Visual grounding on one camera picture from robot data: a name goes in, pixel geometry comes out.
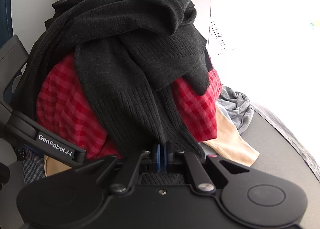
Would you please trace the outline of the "beige garment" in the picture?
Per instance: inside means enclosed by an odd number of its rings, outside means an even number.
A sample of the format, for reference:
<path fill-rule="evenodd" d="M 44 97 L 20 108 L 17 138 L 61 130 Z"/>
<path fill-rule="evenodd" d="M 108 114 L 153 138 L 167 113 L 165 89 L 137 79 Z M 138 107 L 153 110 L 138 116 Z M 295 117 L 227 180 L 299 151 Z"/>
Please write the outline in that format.
<path fill-rule="evenodd" d="M 200 130 L 201 117 L 216 110 L 217 138 L 207 140 L 204 144 L 219 155 L 248 167 L 257 160 L 259 152 L 244 141 L 236 127 L 215 104 L 205 110 L 200 105 L 192 107 L 177 104 L 177 108 L 188 127 L 194 131 Z M 38 104 L 37 118 L 48 130 L 85 149 L 89 160 L 118 153 L 114 142 L 87 104 Z"/>

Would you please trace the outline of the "black knit sweater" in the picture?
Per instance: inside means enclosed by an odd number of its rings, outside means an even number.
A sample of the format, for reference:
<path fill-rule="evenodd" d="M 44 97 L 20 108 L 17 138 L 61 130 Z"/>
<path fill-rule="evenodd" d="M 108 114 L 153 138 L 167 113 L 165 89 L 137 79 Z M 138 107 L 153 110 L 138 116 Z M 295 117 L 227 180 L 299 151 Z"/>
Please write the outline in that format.
<path fill-rule="evenodd" d="M 123 157 L 172 143 L 204 157 L 175 105 L 184 78 L 203 95 L 212 70 L 192 0 L 60 0 L 33 45 L 12 98 L 31 119 L 53 67 L 68 53 L 85 96 Z"/>

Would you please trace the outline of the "red checkered garment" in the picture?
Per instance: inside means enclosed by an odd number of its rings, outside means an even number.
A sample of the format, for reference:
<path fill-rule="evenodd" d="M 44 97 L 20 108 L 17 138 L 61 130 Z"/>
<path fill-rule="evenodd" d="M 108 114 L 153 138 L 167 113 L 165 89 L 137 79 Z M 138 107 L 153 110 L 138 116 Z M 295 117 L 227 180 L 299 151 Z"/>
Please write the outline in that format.
<path fill-rule="evenodd" d="M 215 103 L 222 84 L 215 69 L 208 76 L 209 87 L 202 96 L 183 78 L 171 85 L 182 120 L 198 142 L 217 137 Z M 118 153 L 87 101 L 72 54 L 62 59 L 46 77 L 36 103 L 36 119 L 45 129 L 84 149 L 89 160 Z"/>

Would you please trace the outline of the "grey garment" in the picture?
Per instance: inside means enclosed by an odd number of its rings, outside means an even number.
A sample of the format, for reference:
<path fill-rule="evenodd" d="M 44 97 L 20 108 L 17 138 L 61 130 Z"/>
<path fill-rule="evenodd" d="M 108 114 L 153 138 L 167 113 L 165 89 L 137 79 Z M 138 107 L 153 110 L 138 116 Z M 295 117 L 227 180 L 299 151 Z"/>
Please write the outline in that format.
<path fill-rule="evenodd" d="M 247 130 L 254 115 L 254 109 L 247 95 L 222 86 L 217 105 L 224 116 L 234 124 L 239 134 Z"/>

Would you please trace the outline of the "white printed curtain sheet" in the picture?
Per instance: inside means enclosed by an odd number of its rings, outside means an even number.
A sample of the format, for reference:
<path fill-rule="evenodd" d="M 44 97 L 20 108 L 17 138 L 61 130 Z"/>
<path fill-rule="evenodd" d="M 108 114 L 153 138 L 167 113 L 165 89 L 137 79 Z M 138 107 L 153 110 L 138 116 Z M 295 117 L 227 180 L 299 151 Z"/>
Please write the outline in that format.
<path fill-rule="evenodd" d="M 319 160 L 319 0 L 212 0 L 225 85 L 269 110 Z"/>

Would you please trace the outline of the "black white plaid garment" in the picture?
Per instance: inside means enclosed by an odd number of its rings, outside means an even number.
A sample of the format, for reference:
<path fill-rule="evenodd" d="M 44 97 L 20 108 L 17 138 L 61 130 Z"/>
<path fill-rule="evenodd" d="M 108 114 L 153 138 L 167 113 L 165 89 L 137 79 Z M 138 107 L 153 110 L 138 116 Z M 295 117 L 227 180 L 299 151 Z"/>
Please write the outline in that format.
<path fill-rule="evenodd" d="M 34 153 L 32 150 L 24 149 L 24 160 L 22 161 L 22 174 L 25 185 L 46 177 L 44 172 L 44 157 Z"/>

